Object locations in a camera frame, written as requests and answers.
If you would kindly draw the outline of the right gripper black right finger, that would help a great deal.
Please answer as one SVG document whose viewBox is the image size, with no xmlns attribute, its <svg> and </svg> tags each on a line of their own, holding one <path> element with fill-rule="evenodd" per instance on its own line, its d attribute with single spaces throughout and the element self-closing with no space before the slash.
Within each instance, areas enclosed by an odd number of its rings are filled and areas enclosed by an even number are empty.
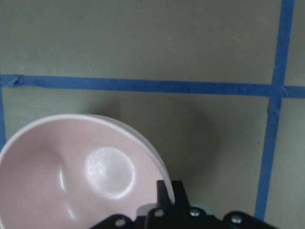
<svg viewBox="0 0 305 229">
<path fill-rule="evenodd" d="M 182 181 L 172 181 L 172 188 L 174 192 L 176 209 L 186 210 L 190 208 L 190 202 L 188 200 L 184 185 Z"/>
</svg>

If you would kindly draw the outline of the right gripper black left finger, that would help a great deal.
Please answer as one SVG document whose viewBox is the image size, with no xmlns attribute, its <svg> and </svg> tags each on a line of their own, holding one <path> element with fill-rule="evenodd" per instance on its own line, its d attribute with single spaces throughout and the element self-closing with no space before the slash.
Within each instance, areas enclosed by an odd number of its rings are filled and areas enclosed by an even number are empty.
<svg viewBox="0 0 305 229">
<path fill-rule="evenodd" d="M 169 194 L 163 180 L 157 180 L 157 208 L 170 208 L 172 202 L 169 198 Z"/>
</svg>

